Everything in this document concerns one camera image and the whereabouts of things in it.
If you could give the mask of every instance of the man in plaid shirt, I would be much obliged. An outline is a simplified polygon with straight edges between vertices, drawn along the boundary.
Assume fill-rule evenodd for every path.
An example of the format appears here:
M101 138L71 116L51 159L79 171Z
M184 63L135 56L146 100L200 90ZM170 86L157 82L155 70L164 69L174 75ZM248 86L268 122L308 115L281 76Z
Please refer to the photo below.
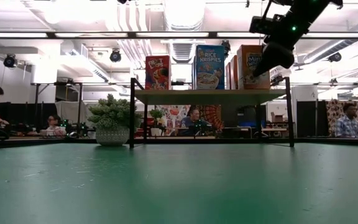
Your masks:
M345 116L336 121L335 136L337 138L358 138L358 120L356 107L352 104L343 106Z

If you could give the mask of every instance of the green table surface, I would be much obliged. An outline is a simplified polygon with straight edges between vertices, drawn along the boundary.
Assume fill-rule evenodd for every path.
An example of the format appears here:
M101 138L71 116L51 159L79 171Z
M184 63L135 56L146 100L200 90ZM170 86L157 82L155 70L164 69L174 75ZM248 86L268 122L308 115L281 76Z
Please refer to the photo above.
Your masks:
M358 224L358 147L0 149L0 223Z

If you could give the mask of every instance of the white plant pot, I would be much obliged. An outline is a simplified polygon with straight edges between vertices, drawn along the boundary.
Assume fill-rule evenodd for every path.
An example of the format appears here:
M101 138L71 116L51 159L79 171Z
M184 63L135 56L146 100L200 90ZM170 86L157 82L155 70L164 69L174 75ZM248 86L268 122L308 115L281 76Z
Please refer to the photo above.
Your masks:
M159 128L151 128L152 136L161 136L161 130Z
M129 139L129 128L119 127L114 131L96 129L96 141L102 146L121 146Z

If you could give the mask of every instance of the potted plant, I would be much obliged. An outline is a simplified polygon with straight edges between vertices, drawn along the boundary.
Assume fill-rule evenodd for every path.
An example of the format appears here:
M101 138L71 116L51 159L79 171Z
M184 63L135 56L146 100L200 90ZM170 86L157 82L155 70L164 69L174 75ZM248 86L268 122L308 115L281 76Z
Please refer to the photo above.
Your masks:
M121 146L129 139L130 105L127 100L116 100L109 94L89 108L93 114L88 118L96 126L96 140L102 146ZM141 115L135 113L135 129L140 125Z
M158 126L158 119L162 118L163 113L161 110L152 109L152 110L150 110L150 115L154 119L154 126L150 129L152 136L160 136L161 132L160 132L160 128Z

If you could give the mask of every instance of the cereal bowl image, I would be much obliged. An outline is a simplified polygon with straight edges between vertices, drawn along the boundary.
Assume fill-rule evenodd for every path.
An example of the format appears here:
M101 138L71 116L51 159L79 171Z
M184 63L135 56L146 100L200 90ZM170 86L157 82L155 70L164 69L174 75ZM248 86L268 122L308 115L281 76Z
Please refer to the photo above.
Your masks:
M199 72L197 73L197 89L199 90L215 90L219 84L216 75Z

